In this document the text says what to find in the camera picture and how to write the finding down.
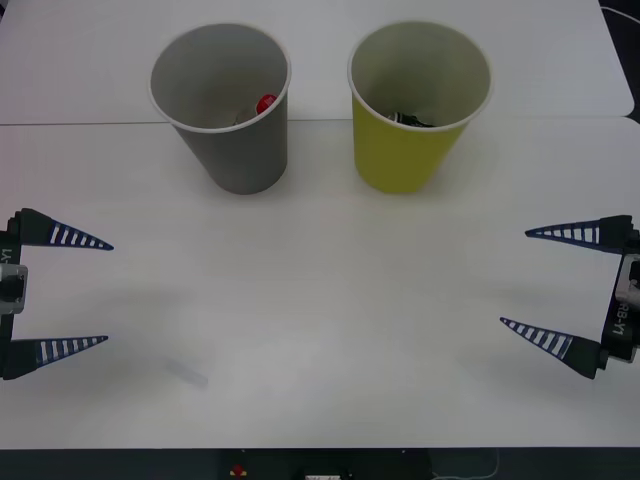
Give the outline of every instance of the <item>table surface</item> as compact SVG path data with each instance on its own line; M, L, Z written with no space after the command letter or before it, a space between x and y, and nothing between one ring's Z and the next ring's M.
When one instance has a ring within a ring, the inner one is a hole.
M387 196L350 122L291 122L241 197L168 125L1 127L0 218L116 249L25 249L15 337L111 338L3 385L0 448L640 446L637 365L589 381L498 321L600 338L618 258L523 232L637 213L638 133L484 115Z
M289 50L290 118L351 118L357 40L408 18L443 21L490 56L489 108L624 116L633 99L597 0L20 0L0 27L0 124L155 122L154 59L194 25L239 21Z

